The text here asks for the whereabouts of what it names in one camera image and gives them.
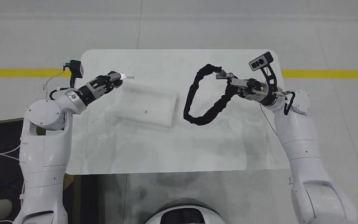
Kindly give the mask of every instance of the table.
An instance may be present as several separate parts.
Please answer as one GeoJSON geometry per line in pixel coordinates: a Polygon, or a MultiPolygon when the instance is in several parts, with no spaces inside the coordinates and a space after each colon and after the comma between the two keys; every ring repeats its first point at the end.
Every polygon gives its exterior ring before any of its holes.
{"type": "MultiPolygon", "coordinates": [[[[198,127],[183,119],[187,92],[196,72],[210,63],[222,66],[239,78],[264,81],[261,71],[252,72],[248,62],[267,50],[89,50],[81,61],[81,87],[110,71],[135,76],[124,80],[178,93],[173,127],[119,120],[113,104],[121,91],[89,105],[74,116],[69,174],[121,174],[289,168],[286,154],[259,104],[234,97],[210,124],[198,127]]],[[[277,83],[284,88],[275,53],[271,63],[277,83]]],[[[200,82],[191,114],[203,115],[224,93],[226,83],[214,74],[200,82]]],[[[264,109],[271,124],[273,113],[264,109]]]]}

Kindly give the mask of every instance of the floor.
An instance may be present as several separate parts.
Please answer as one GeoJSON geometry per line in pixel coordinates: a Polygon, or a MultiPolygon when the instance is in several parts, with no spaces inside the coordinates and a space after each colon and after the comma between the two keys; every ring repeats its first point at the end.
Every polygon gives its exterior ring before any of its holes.
{"type": "MultiPolygon", "coordinates": [[[[356,0],[0,1],[0,68],[60,68],[88,49],[271,49],[282,69],[358,69],[356,0]]],[[[46,78],[0,78],[0,113],[43,98],[46,78]]],[[[56,78],[51,85],[67,84],[56,78]]],[[[358,80],[285,79],[310,94],[328,173],[358,204],[358,80]]],[[[142,223],[175,197],[227,223],[296,223],[290,170],[102,176],[106,223],[142,223]]]]}

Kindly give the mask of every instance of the yellow floor line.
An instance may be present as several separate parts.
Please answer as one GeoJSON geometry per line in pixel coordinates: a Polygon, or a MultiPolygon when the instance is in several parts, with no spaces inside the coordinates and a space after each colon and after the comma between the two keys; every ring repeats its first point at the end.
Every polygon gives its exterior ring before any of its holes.
{"type": "MultiPolygon", "coordinates": [[[[57,68],[0,68],[0,77],[51,77],[62,70],[57,68]]],[[[69,69],[59,77],[70,77],[69,69]]],[[[283,69],[284,78],[358,78],[358,70],[283,69]]]]}
{"type": "MultiPolygon", "coordinates": [[[[7,78],[35,78],[51,77],[60,74],[62,69],[58,68],[0,68],[0,77],[7,78]]],[[[71,72],[67,68],[59,77],[70,77],[71,72]]]]}
{"type": "Polygon", "coordinates": [[[358,78],[358,70],[283,69],[284,78],[358,78]]]}

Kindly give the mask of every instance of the white cable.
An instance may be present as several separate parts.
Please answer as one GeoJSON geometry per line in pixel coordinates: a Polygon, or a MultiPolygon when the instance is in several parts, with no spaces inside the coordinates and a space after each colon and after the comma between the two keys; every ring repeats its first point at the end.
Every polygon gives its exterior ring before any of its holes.
{"type": "Polygon", "coordinates": [[[10,152],[16,151],[18,148],[20,148],[20,145],[18,145],[16,148],[14,148],[13,150],[10,150],[8,152],[2,152],[2,153],[0,153],[0,155],[9,154],[10,152]]]}
{"type": "Polygon", "coordinates": [[[275,132],[275,135],[277,136],[277,133],[276,133],[276,131],[274,130],[273,126],[271,125],[271,123],[270,123],[269,119],[267,118],[267,116],[266,116],[265,112],[263,112],[263,109],[262,109],[261,104],[259,104],[259,105],[260,105],[260,109],[261,109],[261,111],[262,111],[263,115],[265,116],[265,118],[266,118],[266,120],[267,120],[268,124],[270,125],[271,129],[275,132]]]}
{"type": "Polygon", "coordinates": [[[261,104],[260,104],[260,103],[259,103],[259,105],[260,105],[260,109],[261,109],[261,111],[262,111],[263,115],[265,116],[265,118],[266,118],[266,120],[267,120],[268,124],[270,125],[271,129],[275,132],[275,135],[277,136],[277,133],[276,133],[276,131],[274,130],[273,126],[271,125],[271,123],[270,123],[270,121],[269,121],[268,117],[266,116],[265,112],[263,112],[263,109],[262,109],[262,106],[261,106],[261,104]]]}
{"type": "Polygon", "coordinates": [[[5,157],[13,158],[14,160],[18,160],[18,161],[19,161],[18,158],[15,158],[15,157],[12,157],[12,156],[8,156],[8,155],[5,155],[5,154],[0,154],[0,156],[5,156],[5,157]]]}
{"type": "Polygon", "coordinates": [[[65,70],[63,70],[60,74],[57,74],[55,76],[52,76],[51,78],[49,78],[47,81],[46,81],[46,84],[44,84],[44,90],[46,89],[46,99],[47,99],[47,94],[48,94],[48,91],[47,91],[47,84],[49,83],[50,80],[52,80],[53,78],[55,77],[58,77],[59,75],[61,75],[62,73],[64,73],[65,70]]]}

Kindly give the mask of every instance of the wire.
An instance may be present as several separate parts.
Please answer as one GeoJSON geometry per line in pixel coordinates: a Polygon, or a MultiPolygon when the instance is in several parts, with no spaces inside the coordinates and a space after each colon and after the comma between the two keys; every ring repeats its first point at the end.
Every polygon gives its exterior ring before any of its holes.
{"type": "Polygon", "coordinates": [[[50,99],[51,100],[55,100],[52,96],[55,92],[57,91],[61,91],[61,90],[68,90],[70,87],[65,87],[65,88],[57,88],[56,90],[52,90],[51,93],[50,93],[50,99]]]}
{"type": "Polygon", "coordinates": [[[12,156],[8,156],[8,155],[5,155],[5,154],[0,154],[0,156],[5,156],[5,157],[13,158],[14,160],[18,160],[18,161],[19,161],[18,158],[15,158],[15,157],[12,157],[12,156]]]}
{"type": "Polygon", "coordinates": [[[47,81],[46,81],[46,84],[44,85],[44,90],[46,89],[46,99],[47,99],[47,94],[48,94],[48,91],[47,91],[47,84],[49,83],[50,80],[52,80],[53,78],[55,77],[58,77],[60,76],[62,73],[65,72],[65,67],[63,67],[63,71],[60,73],[60,74],[57,74],[55,76],[52,76],[51,78],[49,78],[47,81]]]}
{"type": "MultiPolygon", "coordinates": [[[[269,71],[267,70],[267,67],[265,67],[265,69],[266,69],[266,74],[269,75],[269,71]]],[[[261,112],[263,113],[263,115],[265,116],[265,118],[266,118],[268,124],[270,125],[271,129],[274,131],[275,135],[277,136],[277,133],[276,133],[276,131],[274,130],[273,126],[271,125],[271,123],[270,123],[268,117],[266,116],[265,112],[263,112],[263,109],[262,109],[262,106],[261,106],[260,103],[259,103],[259,105],[260,105],[261,112]]]]}
{"type": "Polygon", "coordinates": [[[262,111],[263,115],[265,116],[265,118],[266,118],[266,120],[267,120],[268,124],[270,125],[271,129],[275,132],[275,135],[277,136],[277,133],[276,133],[276,131],[274,130],[273,126],[271,125],[271,123],[270,123],[270,121],[269,121],[268,117],[266,116],[265,112],[263,112],[263,109],[262,109],[261,104],[259,104],[259,105],[260,105],[260,109],[261,109],[261,111],[262,111]]]}
{"type": "Polygon", "coordinates": [[[7,152],[2,152],[0,153],[0,155],[5,155],[5,154],[9,154],[10,152],[16,151],[20,148],[20,145],[18,145],[16,148],[14,148],[13,150],[7,151],[7,152]]]}

